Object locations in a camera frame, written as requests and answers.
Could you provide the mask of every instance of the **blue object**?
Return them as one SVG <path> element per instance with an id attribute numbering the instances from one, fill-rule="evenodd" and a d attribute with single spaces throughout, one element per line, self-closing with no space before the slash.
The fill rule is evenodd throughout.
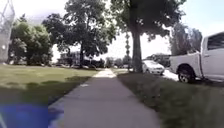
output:
<path id="1" fill-rule="evenodd" d="M 45 106 L 24 104 L 0 106 L 0 114 L 7 128 L 47 128 L 60 113 Z"/>

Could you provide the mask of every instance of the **truck wheel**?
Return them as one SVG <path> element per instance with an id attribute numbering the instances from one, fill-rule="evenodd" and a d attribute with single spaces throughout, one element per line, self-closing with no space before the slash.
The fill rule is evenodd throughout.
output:
<path id="1" fill-rule="evenodd" d="M 178 72 L 178 79 L 183 83 L 192 83 L 195 80 L 195 76 L 192 71 L 187 69 L 181 69 Z"/>
<path id="2" fill-rule="evenodd" d="M 145 73 L 147 73 L 147 74 L 150 74 L 150 71 L 149 71 L 149 69 L 146 69 Z"/>

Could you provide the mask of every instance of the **car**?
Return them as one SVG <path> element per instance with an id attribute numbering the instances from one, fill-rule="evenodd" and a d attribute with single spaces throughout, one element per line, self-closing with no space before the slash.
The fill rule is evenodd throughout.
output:
<path id="1" fill-rule="evenodd" d="M 165 68 L 161 64 L 153 60 L 145 60 L 142 62 L 143 73 L 163 75 Z"/>
<path id="2" fill-rule="evenodd" d="M 178 74 L 180 82 L 201 80 L 224 81 L 224 32 L 203 38 L 200 51 L 170 57 L 171 71 Z"/>

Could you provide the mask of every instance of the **window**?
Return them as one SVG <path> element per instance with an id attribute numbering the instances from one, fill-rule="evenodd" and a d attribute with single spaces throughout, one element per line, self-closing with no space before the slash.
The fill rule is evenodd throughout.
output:
<path id="1" fill-rule="evenodd" d="M 156 63 L 155 61 L 151 61 L 151 60 L 146 60 L 146 61 L 144 61 L 144 63 L 146 64 L 146 65 L 157 65 L 158 63 Z"/>
<path id="2" fill-rule="evenodd" d="M 212 36 L 208 39 L 208 50 L 224 49 L 224 33 Z"/>

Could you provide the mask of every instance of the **tree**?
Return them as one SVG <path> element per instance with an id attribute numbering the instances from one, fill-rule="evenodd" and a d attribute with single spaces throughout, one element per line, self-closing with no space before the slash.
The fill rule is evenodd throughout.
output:
<path id="1" fill-rule="evenodd" d="M 172 55 L 185 55 L 190 49 L 187 26 L 176 23 L 171 31 L 170 45 Z"/>
<path id="2" fill-rule="evenodd" d="M 100 68 L 105 68 L 105 61 L 102 58 L 99 61 L 99 67 Z"/>
<path id="3" fill-rule="evenodd" d="M 149 40 L 155 35 L 169 34 L 166 27 L 178 22 L 183 15 L 179 9 L 186 0 L 111 0 L 111 13 L 122 30 L 132 33 L 134 71 L 142 72 L 140 35 Z"/>
<path id="4" fill-rule="evenodd" d="M 117 66 L 117 67 L 122 67 L 123 66 L 123 60 L 118 58 L 114 61 L 114 64 Z"/>
<path id="5" fill-rule="evenodd" d="M 69 33 L 68 26 L 64 23 L 60 14 L 53 13 L 45 19 L 42 24 L 46 27 L 50 34 L 52 44 L 57 44 L 59 51 L 66 51 L 69 53 L 69 46 L 73 44 L 72 37 L 74 33 Z"/>
<path id="6" fill-rule="evenodd" d="M 202 34 L 199 30 L 181 23 L 175 24 L 170 37 L 172 55 L 185 55 L 188 52 L 200 51 L 201 40 Z"/>
<path id="7" fill-rule="evenodd" d="M 106 24 L 105 4 L 101 0 L 69 0 L 65 9 L 65 23 L 75 34 L 72 44 L 81 46 L 80 66 L 84 56 L 107 53 L 107 46 L 115 38 L 115 28 Z"/>
<path id="8" fill-rule="evenodd" d="M 107 57 L 105 66 L 107 68 L 113 67 L 114 66 L 114 58 L 113 57 Z"/>
<path id="9" fill-rule="evenodd" d="M 193 28 L 189 30 L 189 42 L 193 50 L 201 50 L 202 34 L 199 30 Z"/>
<path id="10" fill-rule="evenodd" d="M 129 63 L 131 62 L 132 58 L 130 56 L 124 56 L 123 58 L 123 64 L 125 65 L 129 65 Z"/>
<path id="11" fill-rule="evenodd" d="M 19 64 L 19 62 L 26 55 L 26 43 L 22 42 L 20 39 L 14 39 L 9 44 L 8 51 L 8 61 L 11 63 L 13 61 L 14 64 Z"/>
<path id="12" fill-rule="evenodd" d="M 27 65 L 47 64 L 51 60 L 52 45 L 44 26 L 31 26 L 23 17 L 14 23 L 11 40 L 9 55 L 14 55 L 16 63 L 22 57 L 25 57 Z"/>

